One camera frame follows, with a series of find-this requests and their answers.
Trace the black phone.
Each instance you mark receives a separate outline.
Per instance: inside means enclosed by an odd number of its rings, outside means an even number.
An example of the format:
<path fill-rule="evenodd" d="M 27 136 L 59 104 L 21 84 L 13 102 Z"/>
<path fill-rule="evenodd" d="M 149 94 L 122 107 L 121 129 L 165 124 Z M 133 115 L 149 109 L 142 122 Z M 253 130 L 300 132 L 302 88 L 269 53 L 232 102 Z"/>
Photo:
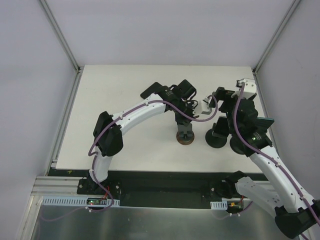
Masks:
<path fill-rule="evenodd" d="M 214 134 L 219 138 L 227 138 L 230 134 L 228 119 L 225 116 L 220 116 L 216 122 Z"/>
<path fill-rule="evenodd" d="M 163 86 L 159 82 L 154 82 L 152 85 L 150 85 L 146 90 L 144 90 L 141 94 L 140 97 L 142 99 L 146 99 L 149 97 L 151 94 L 156 94 L 160 88 Z"/>
<path fill-rule="evenodd" d="M 267 117 L 258 117 L 256 119 L 256 125 L 259 129 L 262 129 L 264 131 L 267 131 L 271 125 L 275 122 L 273 118 L 267 118 Z"/>

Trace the black phone stand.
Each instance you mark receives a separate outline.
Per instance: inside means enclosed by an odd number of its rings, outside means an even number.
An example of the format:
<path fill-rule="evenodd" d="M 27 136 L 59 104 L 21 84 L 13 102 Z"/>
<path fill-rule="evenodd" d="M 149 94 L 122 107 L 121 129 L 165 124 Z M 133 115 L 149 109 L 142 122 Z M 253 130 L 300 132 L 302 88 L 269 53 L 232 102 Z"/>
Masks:
<path fill-rule="evenodd" d="M 226 145 L 228 138 L 217 137 L 214 132 L 215 127 L 216 127 L 216 123 L 214 123 L 212 128 L 206 132 L 205 141 L 210 147 L 219 149 Z"/>
<path fill-rule="evenodd" d="M 232 136 L 229 145 L 231 149 L 239 155 L 245 155 L 249 157 L 251 155 L 251 149 L 247 147 L 238 137 Z"/>

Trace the brown disc small stand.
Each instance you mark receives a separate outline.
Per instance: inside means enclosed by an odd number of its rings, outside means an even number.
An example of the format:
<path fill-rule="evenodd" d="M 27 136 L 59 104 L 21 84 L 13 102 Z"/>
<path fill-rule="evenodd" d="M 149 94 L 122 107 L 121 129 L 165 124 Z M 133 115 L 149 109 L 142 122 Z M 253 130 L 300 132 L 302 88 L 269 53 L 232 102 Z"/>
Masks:
<path fill-rule="evenodd" d="M 185 124 L 178 124 L 177 125 L 177 133 L 176 133 L 176 140 L 181 145 L 190 145 L 195 139 L 195 134 L 193 132 L 193 125 L 191 123 Z"/>

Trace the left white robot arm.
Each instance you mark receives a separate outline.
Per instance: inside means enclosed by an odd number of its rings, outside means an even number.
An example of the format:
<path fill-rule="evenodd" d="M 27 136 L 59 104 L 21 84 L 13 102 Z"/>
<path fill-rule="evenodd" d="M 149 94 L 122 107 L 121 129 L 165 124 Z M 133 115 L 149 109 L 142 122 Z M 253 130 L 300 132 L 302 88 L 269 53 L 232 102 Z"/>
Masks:
<path fill-rule="evenodd" d="M 194 109 L 198 105 L 194 100 L 196 94 L 196 88 L 186 79 L 171 86 L 154 82 L 140 94 L 143 99 L 141 103 L 120 113 L 102 112 L 93 130 L 94 142 L 88 153 L 94 157 L 89 170 L 89 190 L 96 195 L 105 191 L 112 158 L 124 147 L 123 136 L 151 117 L 173 111 L 177 141 L 182 145 L 191 144 L 195 139 L 191 121 L 195 118 Z"/>

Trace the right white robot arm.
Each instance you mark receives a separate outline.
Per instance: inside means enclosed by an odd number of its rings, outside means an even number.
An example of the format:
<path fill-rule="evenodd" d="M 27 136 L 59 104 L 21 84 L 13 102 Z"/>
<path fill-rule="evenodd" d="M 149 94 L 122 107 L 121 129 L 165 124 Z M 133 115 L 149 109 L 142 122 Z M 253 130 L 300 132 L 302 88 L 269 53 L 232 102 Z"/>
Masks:
<path fill-rule="evenodd" d="M 231 136 L 230 146 L 240 155 L 248 157 L 273 186 L 272 193 L 256 186 L 243 172 L 233 173 L 226 184 L 225 192 L 230 197 L 239 194 L 248 197 L 274 219 L 276 226 L 288 238 L 307 239 L 307 231 L 320 223 L 320 201 L 309 194 L 290 173 L 267 136 L 272 118 L 259 117 L 254 98 L 257 93 L 219 87 L 213 94 L 212 105 L 222 105 L 224 113 L 214 126 Z"/>

